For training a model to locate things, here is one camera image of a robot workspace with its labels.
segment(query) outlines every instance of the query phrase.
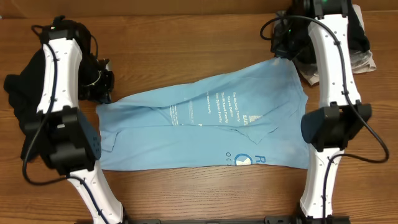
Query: wooden table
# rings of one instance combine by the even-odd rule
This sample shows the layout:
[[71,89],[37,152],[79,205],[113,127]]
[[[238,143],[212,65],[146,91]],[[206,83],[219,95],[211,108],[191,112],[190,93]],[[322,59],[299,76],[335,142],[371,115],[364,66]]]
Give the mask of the wooden table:
[[[190,83],[270,59],[270,43],[259,29],[273,15],[72,18],[98,39],[99,56],[113,61],[113,98]],[[40,47],[30,25],[51,19],[0,20],[0,79],[20,73]],[[364,102],[373,106],[370,125],[391,149],[387,164],[344,158],[335,185],[337,215],[352,223],[397,223],[398,219],[398,12],[365,12],[366,33],[377,71],[355,75]],[[307,110],[318,107],[319,88],[303,82]],[[0,223],[73,223],[90,219],[77,191],[61,182],[34,187],[22,178],[19,155],[24,135],[0,91]],[[81,108],[98,128],[95,104]],[[348,152],[381,158],[382,149],[362,130]],[[56,177],[40,159],[29,165],[35,180]],[[305,186],[306,171],[278,166],[203,167],[140,172],[105,172],[115,196],[136,219],[263,218],[291,214]]]

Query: cable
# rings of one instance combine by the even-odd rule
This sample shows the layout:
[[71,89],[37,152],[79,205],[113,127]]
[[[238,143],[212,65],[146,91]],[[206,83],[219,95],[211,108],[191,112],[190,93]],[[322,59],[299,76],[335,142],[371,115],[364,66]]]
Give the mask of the cable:
[[93,35],[91,35],[91,37],[94,39],[94,42],[95,42],[95,59],[97,59],[98,58],[98,43],[97,43],[97,39]]
[[310,18],[310,17],[305,17],[305,16],[284,16],[284,17],[277,17],[274,19],[271,19],[270,21],[266,22],[262,27],[261,27],[261,33],[260,36],[264,39],[264,40],[271,40],[268,37],[264,37],[263,32],[264,29],[271,23],[281,20],[281,19],[303,19],[303,20],[307,20],[310,22],[314,22],[318,25],[320,25],[322,28],[324,28],[329,34],[330,36],[333,38],[333,40],[335,41],[335,45],[337,46],[339,55],[340,55],[340,60],[341,60],[341,71],[342,71],[342,76],[343,76],[343,94],[346,98],[347,103],[349,104],[349,106],[351,107],[351,109],[353,110],[354,114],[356,115],[356,117],[363,123],[363,125],[366,127],[366,129],[376,138],[376,140],[379,142],[379,144],[381,145],[381,147],[384,150],[385,153],[385,157],[383,159],[380,160],[376,160],[376,159],[368,159],[365,157],[361,157],[361,156],[357,156],[354,154],[338,154],[338,155],[334,155],[333,157],[331,157],[329,159],[329,163],[328,166],[326,168],[325,171],[325,179],[323,181],[323,195],[322,195],[322,199],[323,199],[323,218],[322,218],[322,223],[325,224],[326,223],[326,185],[327,185],[327,181],[328,181],[328,175],[329,175],[329,171],[330,171],[330,167],[331,164],[334,163],[333,160],[336,159],[337,157],[351,157],[354,159],[359,159],[361,161],[364,162],[370,162],[373,164],[381,164],[384,162],[387,162],[389,160],[390,157],[390,153],[389,150],[386,146],[386,144],[384,143],[384,141],[379,137],[379,135],[377,135],[377,133],[367,124],[367,122],[365,122],[365,120],[361,117],[361,115],[356,111],[356,108],[354,107],[353,103],[351,102],[349,96],[348,96],[348,89],[347,89],[347,80],[346,80],[346,69],[345,69],[345,61],[344,61],[344,56],[343,56],[343,49],[341,48],[341,43],[340,41],[337,39],[336,35],[329,29],[329,27],[327,27],[326,25],[324,25],[322,22]]
[[94,205],[95,209],[97,210],[97,213],[98,213],[98,214],[100,215],[100,217],[104,220],[105,224],[109,224],[108,221],[106,220],[104,214],[102,213],[102,210],[101,210],[101,209],[99,208],[99,206],[97,205],[97,203],[96,203],[96,201],[95,201],[95,199],[94,199],[94,196],[93,196],[93,194],[91,193],[90,188],[88,188],[88,186],[87,186],[85,180],[83,180],[83,179],[81,179],[81,178],[79,178],[79,177],[74,177],[74,176],[68,176],[67,178],[68,178],[68,179],[75,179],[75,180],[78,180],[78,181],[80,182],[80,184],[83,185],[83,186],[85,187],[85,189],[86,189],[88,195],[90,196],[91,201],[93,202],[93,205]]
[[[35,28],[43,29],[43,27],[39,26],[39,25],[33,25],[31,27],[32,31],[37,36],[39,36],[39,33],[36,31]],[[97,53],[98,53],[98,44],[97,44],[96,40],[95,40],[95,43],[96,43],[96,48],[97,48]],[[22,165],[22,175],[24,176],[25,180],[28,183],[30,183],[32,185],[36,185],[36,186],[54,184],[54,183],[57,183],[57,182],[60,182],[60,181],[63,181],[63,180],[67,180],[67,179],[78,180],[80,182],[80,184],[85,187],[88,195],[90,196],[91,201],[93,202],[93,205],[94,205],[95,209],[97,210],[97,213],[104,220],[105,224],[109,224],[109,222],[106,220],[104,214],[102,213],[102,210],[99,208],[98,204],[96,203],[96,200],[94,199],[94,196],[91,193],[90,188],[87,186],[86,182],[83,179],[81,179],[79,177],[73,177],[73,176],[69,176],[68,175],[68,176],[65,176],[65,177],[61,177],[61,178],[57,178],[57,179],[53,179],[53,180],[48,180],[48,181],[45,181],[45,182],[36,182],[36,181],[31,180],[29,178],[29,176],[27,175],[27,162],[28,162],[29,154],[30,154],[30,152],[31,152],[31,150],[32,150],[32,148],[33,148],[33,146],[34,146],[34,144],[35,144],[35,142],[36,142],[41,130],[43,129],[44,125],[46,125],[47,121],[49,120],[50,113],[51,113],[52,108],[53,108],[54,103],[55,103],[55,91],[57,89],[57,78],[58,78],[57,56],[55,55],[55,52],[54,52],[53,48],[50,46],[50,44],[45,43],[45,45],[50,49],[51,54],[52,54],[52,58],[53,58],[53,61],[54,61],[54,79],[53,79],[52,92],[51,92],[51,97],[50,97],[50,104],[49,104],[49,108],[48,108],[48,110],[47,110],[47,112],[46,112],[46,114],[44,116],[44,119],[42,120],[42,122],[40,123],[39,127],[37,128],[37,131],[36,131],[32,141],[29,144],[29,147],[28,147],[28,150],[26,152],[25,159],[24,159],[24,163]]]

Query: blue t-shirt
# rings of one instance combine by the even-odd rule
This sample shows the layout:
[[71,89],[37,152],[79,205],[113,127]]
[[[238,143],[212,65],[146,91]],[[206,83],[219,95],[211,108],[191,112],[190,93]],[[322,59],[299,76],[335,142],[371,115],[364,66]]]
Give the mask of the blue t-shirt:
[[308,144],[300,130],[306,102],[294,64],[274,58],[99,105],[101,166],[307,168]]

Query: folded shirt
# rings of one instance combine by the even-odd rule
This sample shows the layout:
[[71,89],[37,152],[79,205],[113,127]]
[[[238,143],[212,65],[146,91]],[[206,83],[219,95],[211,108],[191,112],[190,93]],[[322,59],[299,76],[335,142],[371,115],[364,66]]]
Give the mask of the folded shirt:
[[99,105],[101,166],[307,168],[308,144],[300,130],[306,102],[294,64],[274,58]]

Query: black cloth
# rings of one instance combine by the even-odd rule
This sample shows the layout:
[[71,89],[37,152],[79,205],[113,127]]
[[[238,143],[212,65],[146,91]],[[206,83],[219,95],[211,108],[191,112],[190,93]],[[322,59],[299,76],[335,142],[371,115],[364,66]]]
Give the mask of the black cloth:
[[371,46],[365,31],[361,27],[358,16],[355,13],[353,3],[348,0],[348,47],[351,50],[366,52]]
[[[14,108],[14,114],[19,120],[19,127],[26,135],[21,152],[21,159],[25,158],[26,150],[33,138],[33,134],[25,131],[25,124],[34,121],[36,109],[40,103],[44,85],[45,59],[42,49],[38,50],[20,75],[7,75],[4,89],[8,92],[9,104]],[[33,147],[29,160],[38,155]]]

